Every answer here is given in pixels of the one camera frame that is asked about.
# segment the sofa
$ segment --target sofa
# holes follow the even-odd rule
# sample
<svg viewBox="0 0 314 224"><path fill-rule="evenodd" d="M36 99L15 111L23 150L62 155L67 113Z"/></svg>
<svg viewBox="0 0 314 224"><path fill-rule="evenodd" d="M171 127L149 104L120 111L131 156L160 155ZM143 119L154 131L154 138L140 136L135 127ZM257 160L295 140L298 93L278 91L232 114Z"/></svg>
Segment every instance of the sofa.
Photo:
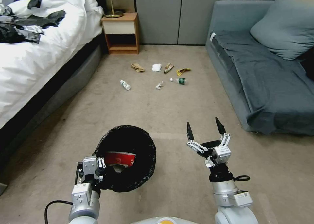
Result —
<svg viewBox="0 0 314 224"><path fill-rule="evenodd" d="M314 81L301 58L285 60L250 34L273 3L215 2L206 49L245 131L314 135Z"/></svg>

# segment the green bottle label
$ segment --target green bottle label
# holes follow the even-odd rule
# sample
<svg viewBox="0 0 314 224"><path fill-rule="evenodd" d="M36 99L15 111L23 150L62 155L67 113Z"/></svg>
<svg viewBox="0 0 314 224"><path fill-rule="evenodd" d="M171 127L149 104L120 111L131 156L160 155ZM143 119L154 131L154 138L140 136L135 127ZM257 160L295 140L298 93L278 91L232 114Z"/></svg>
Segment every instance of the green bottle label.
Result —
<svg viewBox="0 0 314 224"><path fill-rule="evenodd" d="M184 85L185 84L185 78L179 78L179 84Z"/></svg>

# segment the water bottle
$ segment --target water bottle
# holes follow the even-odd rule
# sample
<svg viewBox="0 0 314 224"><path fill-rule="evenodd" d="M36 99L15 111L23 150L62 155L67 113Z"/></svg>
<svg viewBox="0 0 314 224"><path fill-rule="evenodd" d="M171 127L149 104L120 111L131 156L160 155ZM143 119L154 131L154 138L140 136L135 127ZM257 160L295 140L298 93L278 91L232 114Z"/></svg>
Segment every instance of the water bottle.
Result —
<svg viewBox="0 0 314 224"><path fill-rule="evenodd" d="M127 84L125 81L121 80L120 83L126 90L131 89L131 86L129 84Z"/></svg>
<svg viewBox="0 0 314 224"><path fill-rule="evenodd" d="M176 83L182 84L182 85L186 84L185 78L171 78L170 81L171 82L176 82Z"/></svg>

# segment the wooden nightstand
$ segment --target wooden nightstand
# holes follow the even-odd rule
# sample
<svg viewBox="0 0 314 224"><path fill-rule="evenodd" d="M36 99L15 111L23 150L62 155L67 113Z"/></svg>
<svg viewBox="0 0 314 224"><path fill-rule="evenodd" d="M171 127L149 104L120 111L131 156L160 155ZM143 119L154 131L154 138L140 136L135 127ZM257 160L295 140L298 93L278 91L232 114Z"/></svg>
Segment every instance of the wooden nightstand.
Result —
<svg viewBox="0 0 314 224"><path fill-rule="evenodd" d="M138 54L140 50L136 12L124 13L119 18L101 19L109 54Z"/></svg>

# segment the small white bottle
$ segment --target small white bottle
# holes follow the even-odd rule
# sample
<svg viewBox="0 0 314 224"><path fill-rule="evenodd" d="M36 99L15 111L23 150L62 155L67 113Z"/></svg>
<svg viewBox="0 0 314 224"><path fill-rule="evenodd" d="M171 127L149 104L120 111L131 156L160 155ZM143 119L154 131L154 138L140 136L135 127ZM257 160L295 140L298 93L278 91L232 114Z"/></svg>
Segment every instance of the small white bottle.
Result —
<svg viewBox="0 0 314 224"><path fill-rule="evenodd" d="M127 84L125 81L121 80L120 83L126 90L131 89L131 86L129 84Z"/></svg>

